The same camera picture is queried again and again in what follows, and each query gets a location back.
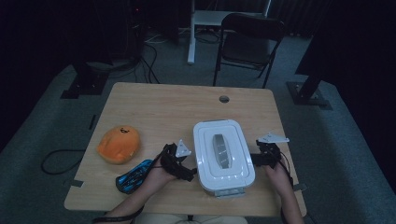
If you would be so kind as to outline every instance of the white plastic container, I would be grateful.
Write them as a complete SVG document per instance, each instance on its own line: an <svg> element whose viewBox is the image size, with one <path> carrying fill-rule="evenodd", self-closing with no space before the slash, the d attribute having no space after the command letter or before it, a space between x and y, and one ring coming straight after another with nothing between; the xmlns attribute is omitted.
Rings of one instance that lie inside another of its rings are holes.
<svg viewBox="0 0 396 224"><path fill-rule="evenodd" d="M203 188L220 198L245 194L255 172L241 126L232 119L203 121L193 135Z"/></svg>

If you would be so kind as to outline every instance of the orange object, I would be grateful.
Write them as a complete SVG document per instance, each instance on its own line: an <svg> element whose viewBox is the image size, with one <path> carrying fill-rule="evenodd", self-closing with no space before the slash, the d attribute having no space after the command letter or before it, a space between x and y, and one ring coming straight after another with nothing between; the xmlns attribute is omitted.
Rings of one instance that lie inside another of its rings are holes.
<svg viewBox="0 0 396 224"><path fill-rule="evenodd" d="M122 125L105 133L96 150L107 162L123 164L129 161L139 148L139 132L131 126Z"/></svg>

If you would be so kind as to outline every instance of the blue object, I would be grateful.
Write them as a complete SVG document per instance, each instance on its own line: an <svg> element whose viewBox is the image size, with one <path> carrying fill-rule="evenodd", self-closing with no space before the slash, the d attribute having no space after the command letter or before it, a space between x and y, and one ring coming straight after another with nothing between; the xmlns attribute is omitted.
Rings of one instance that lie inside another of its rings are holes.
<svg viewBox="0 0 396 224"><path fill-rule="evenodd" d="M119 191L131 194L137 190L146 178L146 173L153 160L145 160L125 175L116 178L116 186Z"/></svg>

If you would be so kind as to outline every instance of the white desk frame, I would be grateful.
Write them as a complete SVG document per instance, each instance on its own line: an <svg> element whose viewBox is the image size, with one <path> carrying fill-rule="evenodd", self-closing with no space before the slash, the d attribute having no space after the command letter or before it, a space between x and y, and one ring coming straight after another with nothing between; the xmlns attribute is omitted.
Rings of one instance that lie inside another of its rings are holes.
<svg viewBox="0 0 396 224"><path fill-rule="evenodd" d="M262 13L247 13L249 15L268 15L268 9L271 4L271 0L268 0L264 11ZM212 25L221 26L221 21L231 11L206 11L206 10L195 10L195 0L191 0L191 35L190 35L190 47L189 47L189 58L188 64L194 64L195 61L195 25Z"/></svg>

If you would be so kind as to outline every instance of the table top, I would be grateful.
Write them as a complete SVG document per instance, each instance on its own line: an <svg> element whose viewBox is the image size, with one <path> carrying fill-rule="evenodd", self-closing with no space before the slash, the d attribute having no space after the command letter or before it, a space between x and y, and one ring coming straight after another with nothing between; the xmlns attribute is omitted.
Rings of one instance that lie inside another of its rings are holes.
<svg viewBox="0 0 396 224"><path fill-rule="evenodd" d="M228 97L222 103L220 97ZM283 135L274 95L264 89L242 89L163 84L116 83L93 132L75 181L64 206L70 210L109 211L128 195L119 192L115 178L141 161L154 159L165 144L182 139L192 154L183 161L196 168L193 127L205 120L233 119L247 140L250 153L260 153L256 139L268 133ZM135 127L141 148L123 165L105 162L96 152L102 136L118 125ZM290 163L291 176L298 183L287 143L278 144ZM280 199L267 179L263 167L256 167L253 184L241 197L218 199L207 193L196 175L191 181L175 180L146 203L144 212L187 215L279 216ZM306 214L303 194L295 192L302 215Z"/></svg>

